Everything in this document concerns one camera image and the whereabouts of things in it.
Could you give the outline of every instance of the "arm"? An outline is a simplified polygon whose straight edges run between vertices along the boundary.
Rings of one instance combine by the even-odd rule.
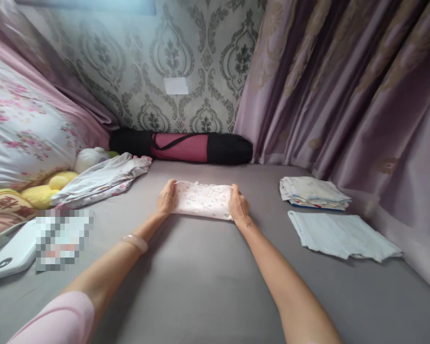
[[[250,218],[250,206],[233,184],[229,211],[247,241],[279,310],[288,344],[341,344],[325,309],[284,256]]]
[[[132,231],[132,234],[140,236],[147,242],[151,239],[173,210],[173,185],[175,182],[174,179],[167,182],[158,198],[156,212]],[[62,293],[81,291],[89,297],[95,311],[94,328],[115,291],[141,255],[142,252],[133,244],[120,241],[83,271]]]

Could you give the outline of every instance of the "white paper note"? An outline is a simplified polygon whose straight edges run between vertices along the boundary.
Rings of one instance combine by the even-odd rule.
[[[188,79],[185,77],[164,78],[167,94],[189,94]]]

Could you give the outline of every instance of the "purple curtain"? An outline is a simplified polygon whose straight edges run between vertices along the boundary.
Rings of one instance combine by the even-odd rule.
[[[118,129],[118,119],[83,86],[54,49],[19,12],[14,0],[0,0],[0,31],[43,76],[66,97],[86,109],[105,129]]]
[[[331,179],[430,284],[430,1],[268,1],[234,133]]]

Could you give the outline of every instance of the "hand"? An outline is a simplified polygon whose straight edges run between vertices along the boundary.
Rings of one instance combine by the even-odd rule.
[[[173,197],[174,184],[176,180],[170,179],[164,189],[160,192],[158,197],[158,207],[156,212],[168,216],[175,207],[175,200]]]
[[[234,222],[248,218],[250,213],[250,203],[239,191],[239,185],[233,184],[233,191],[229,198],[229,213]]]

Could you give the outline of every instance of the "pillow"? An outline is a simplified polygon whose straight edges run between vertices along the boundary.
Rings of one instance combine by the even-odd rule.
[[[0,233],[11,226],[35,217],[35,209],[20,194],[0,190]]]
[[[0,189],[70,170],[85,147],[72,123],[0,60]]]

